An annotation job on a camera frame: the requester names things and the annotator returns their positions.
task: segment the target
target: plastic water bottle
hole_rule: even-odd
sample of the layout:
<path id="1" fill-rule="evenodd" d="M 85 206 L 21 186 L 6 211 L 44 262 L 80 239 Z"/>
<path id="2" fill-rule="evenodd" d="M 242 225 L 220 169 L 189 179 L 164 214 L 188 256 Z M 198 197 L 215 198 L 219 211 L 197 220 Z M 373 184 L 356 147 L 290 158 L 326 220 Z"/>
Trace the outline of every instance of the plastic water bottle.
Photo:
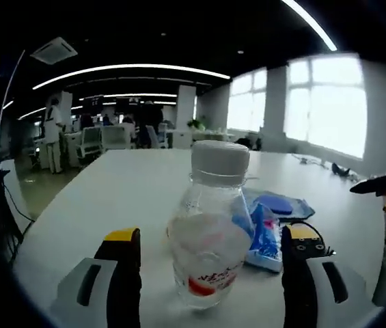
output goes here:
<path id="1" fill-rule="evenodd" d="M 198 141 L 191 181 L 168 236 L 178 293 L 191 307 L 218 304 L 231 290 L 253 238 L 241 187 L 249 165 L 246 147 Z"/>

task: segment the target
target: black ceiling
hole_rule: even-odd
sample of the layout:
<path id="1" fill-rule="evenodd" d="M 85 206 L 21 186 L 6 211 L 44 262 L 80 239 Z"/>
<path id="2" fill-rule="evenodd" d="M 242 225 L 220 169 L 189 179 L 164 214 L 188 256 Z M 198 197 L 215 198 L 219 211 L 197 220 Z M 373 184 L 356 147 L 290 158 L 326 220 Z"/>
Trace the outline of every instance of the black ceiling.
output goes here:
<path id="1" fill-rule="evenodd" d="M 386 62 L 386 5 L 343 0 L 298 2 L 340 51 Z M 177 12 L 128 11 L 100 5 L 100 9 L 85 12 L 64 10 L 60 17 L 52 12 L 42 18 L 14 19 L 0 35 L 5 54 L 3 80 L 8 79 L 19 53 L 23 49 L 26 53 L 10 88 L 8 100 L 14 99 L 14 104 L 6 109 L 7 114 L 17 117 L 43 107 L 46 98 L 59 90 L 72 92 L 75 106 L 79 98 L 95 94 L 175 94 L 181 82 L 174 80 L 199 83 L 199 94 L 228 82 L 191 72 L 131 68 L 81 74 L 32 90 L 45 80 L 84 68 L 170 64 L 235 77 L 255 68 L 282 66 L 295 57 L 329 52 L 320 37 L 280 0 L 240 1 L 232 9 L 225 3 L 224 10 L 188 7 L 191 4 L 186 3 L 185 9 Z M 57 36 L 78 55 L 53 66 L 29 56 Z"/>

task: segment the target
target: floor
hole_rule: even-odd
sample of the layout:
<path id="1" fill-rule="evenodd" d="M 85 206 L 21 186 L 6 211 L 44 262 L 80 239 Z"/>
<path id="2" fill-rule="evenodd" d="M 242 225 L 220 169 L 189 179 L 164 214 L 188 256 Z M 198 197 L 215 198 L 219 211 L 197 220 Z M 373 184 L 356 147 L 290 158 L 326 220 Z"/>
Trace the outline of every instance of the floor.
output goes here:
<path id="1" fill-rule="evenodd" d="M 79 169 L 72 168 L 60 174 L 52 174 L 47 169 L 32 169 L 27 157 L 17 158 L 15 168 L 27 210 L 34 220 L 40 216 L 62 188 L 80 172 Z"/>

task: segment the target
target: white table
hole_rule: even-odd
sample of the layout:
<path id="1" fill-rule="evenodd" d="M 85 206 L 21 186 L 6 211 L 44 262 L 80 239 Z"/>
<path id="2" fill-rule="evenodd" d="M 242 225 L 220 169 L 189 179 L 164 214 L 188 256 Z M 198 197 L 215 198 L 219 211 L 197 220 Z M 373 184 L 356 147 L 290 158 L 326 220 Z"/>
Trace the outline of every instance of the white table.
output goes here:
<path id="1" fill-rule="evenodd" d="M 189 185 L 189 150 L 112 150 L 61 190 L 29 230 L 14 265 L 33 300 L 47 309 L 57 285 L 110 231 L 141 228 L 142 327 L 283 327 L 281 275 L 242 269 L 229 297 L 197 313 L 174 289 L 166 223 Z M 248 187 L 300 197 L 308 219 L 374 292 L 383 255 L 382 199 L 349 192 L 351 183 L 289 154 L 252 152 Z"/>

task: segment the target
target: air conditioning vent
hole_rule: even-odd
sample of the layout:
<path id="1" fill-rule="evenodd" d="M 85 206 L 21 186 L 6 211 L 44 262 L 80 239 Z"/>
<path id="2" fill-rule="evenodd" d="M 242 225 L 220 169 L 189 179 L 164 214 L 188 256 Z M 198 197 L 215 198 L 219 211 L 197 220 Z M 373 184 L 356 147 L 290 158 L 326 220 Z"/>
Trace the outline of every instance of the air conditioning vent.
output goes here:
<path id="1" fill-rule="evenodd" d="M 33 58 L 47 65 L 53 65 L 61 60 L 77 55 L 75 51 L 63 38 L 57 37 L 49 43 L 40 47 L 31 54 Z"/>

